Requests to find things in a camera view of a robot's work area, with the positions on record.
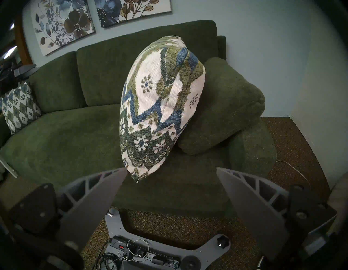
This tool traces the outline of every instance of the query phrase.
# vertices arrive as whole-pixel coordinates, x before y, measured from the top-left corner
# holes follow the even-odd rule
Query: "brown flower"
[[[90,29],[90,19],[83,9],[80,11],[74,9],[69,13],[69,18],[65,20],[64,29],[69,36],[74,34],[74,39],[82,38]]]

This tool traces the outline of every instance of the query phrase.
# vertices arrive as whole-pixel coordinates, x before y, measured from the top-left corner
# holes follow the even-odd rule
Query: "patterned pillow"
[[[120,108],[124,166],[138,182],[165,161],[196,111],[205,68],[182,39],[166,36],[135,60]]]
[[[11,134],[15,134],[41,116],[40,108],[33,100],[32,90],[25,82],[0,99],[0,107]]]

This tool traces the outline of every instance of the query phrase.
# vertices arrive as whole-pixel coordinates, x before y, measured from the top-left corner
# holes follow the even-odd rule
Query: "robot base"
[[[129,233],[123,227],[120,213],[117,209],[111,208],[109,213],[105,216],[106,225],[108,227],[109,236],[113,238],[114,236],[123,237],[126,239],[144,239],[148,242],[150,249],[159,251],[163,254],[171,254],[174,257],[180,258],[180,264],[177,269],[180,270],[205,270],[212,262],[220,258],[225,254],[231,247],[231,242],[227,236],[223,234],[215,235],[206,244],[201,246],[196,250],[186,250],[182,248],[177,248],[169,245],[165,245],[150,239],[139,237],[135,234]],[[123,255],[123,252],[117,248],[112,247],[110,244],[107,246],[105,252],[111,252],[116,255],[118,253]],[[144,260],[139,262],[143,266],[151,267],[151,269],[163,269],[171,270],[174,267],[169,267],[166,265],[157,265],[152,263],[151,260]]]

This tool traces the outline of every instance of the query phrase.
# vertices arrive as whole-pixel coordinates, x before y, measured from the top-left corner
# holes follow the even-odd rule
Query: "carpet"
[[[277,159],[297,168],[308,179],[312,190],[326,200],[330,194],[326,178],[296,125],[288,117],[262,119],[275,142]],[[287,190],[293,184],[308,185],[298,172],[284,162],[276,162],[268,174],[268,179]],[[24,179],[8,176],[0,187],[0,199],[6,208],[10,208],[34,188],[35,185]],[[179,248],[193,250],[218,233],[227,235],[231,240],[230,250],[213,262],[209,270],[255,269],[261,257],[255,240],[237,217],[204,218],[130,210],[121,210],[120,213],[127,231]],[[91,268],[99,249],[108,238],[105,220],[102,220],[82,251],[85,269]]]

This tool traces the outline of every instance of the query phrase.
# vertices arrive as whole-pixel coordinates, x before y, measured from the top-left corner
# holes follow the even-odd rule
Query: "wire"
[[[310,182],[308,181],[308,179],[298,170],[296,169],[295,167],[291,166],[288,162],[284,161],[284,160],[276,160],[276,162],[285,162],[286,164],[288,164],[291,168],[293,168],[295,171],[297,171],[300,175],[303,176],[304,179],[306,179],[310,189],[312,189],[312,186],[310,185]]]
[[[126,260],[126,261],[129,261],[129,262],[145,262],[145,261],[146,261],[146,259],[143,260],[143,261],[128,260],[128,259],[126,259],[126,258],[123,258],[123,259]]]
[[[106,253],[104,253],[104,254],[101,255],[101,253],[102,253],[104,247],[105,247],[108,243],[110,243],[110,240],[111,240],[111,239],[109,239],[108,241],[106,241],[106,242],[103,244],[102,248],[101,248],[100,251],[99,251],[99,254],[98,254],[98,256],[97,256],[97,259],[95,260],[95,263],[94,263],[94,265],[92,266],[92,270],[93,270],[94,268],[95,268],[96,270],[100,270],[100,269],[101,269],[102,263],[104,263],[105,268],[106,268],[107,270],[113,270],[115,266],[116,266],[116,269],[117,269],[117,270],[119,270],[119,269],[121,268],[121,264],[122,264],[122,261],[123,261],[123,259],[124,259],[124,256],[121,256],[121,255],[119,254],[119,257],[118,257],[116,254],[110,253],[110,252],[106,252]]]
[[[131,250],[129,249],[128,244],[129,244],[129,242],[130,242],[132,239],[129,239],[129,240],[128,240],[128,242],[127,242],[127,248],[128,248],[129,252],[130,252],[132,255],[138,257],[138,255],[134,254],[134,253],[131,252]],[[138,238],[138,240],[135,240],[133,243],[138,242],[138,241],[143,241],[143,242],[145,242],[145,244],[147,244],[147,246],[148,246],[148,252],[146,252],[146,254],[142,257],[142,259],[144,259],[144,258],[148,255],[148,253],[149,253],[149,251],[150,251],[150,246],[149,246],[149,243],[148,243],[148,242],[146,242],[144,239],[141,239],[141,238]]]
[[[134,254],[134,253],[131,252],[131,250],[129,249],[129,245],[128,245],[128,244],[129,244],[129,242],[130,242],[132,239],[128,240],[128,242],[127,242],[127,248],[128,248],[129,252],[130,252],[132,255],[134,255],[136,258],[138,258],[138,255]],[[149,253],[149,251],[150,251],[150,246],[149,246],[149,243],[148,243],[147,241],[145,241],[144,239],[141,239],[141,238],[138,238],[138,240],[135,240],[133,243],[138,242],[138,241],[143,241],[143,242],[145,242],[145,244],[148,246],[147,252],[145,253],[144,256],[141,257],[141,259],[144,259],[144,258],[148,255],[148,253]],[[146,259],[144,259],[144,260],[142,260],[142,261],[138,261],[138,260],[128,260],[128,259],[126,259],[126,258],[123,258],[123,259],[126,260],[126,261],[129,261],[129,262],[145,262],[145,261],[146,261]]]
[[[105,246],[107,245],[107,243],[109,243],[109,242],[110,242],[110,239],[108,239],[108,240],[103,244],[102,248],[101,248],[100,251],[99,251],[99,254],[98,254],[98,256],[97,256],[97,259],[95,260],[95,263],[94,263],[94,265],[92,266],[92,270],[93,270],[94,267],[97,265],[98,260],[99,260],[99,257],[100,257],[100,254],[102,253],[104,247],[105,247]]]

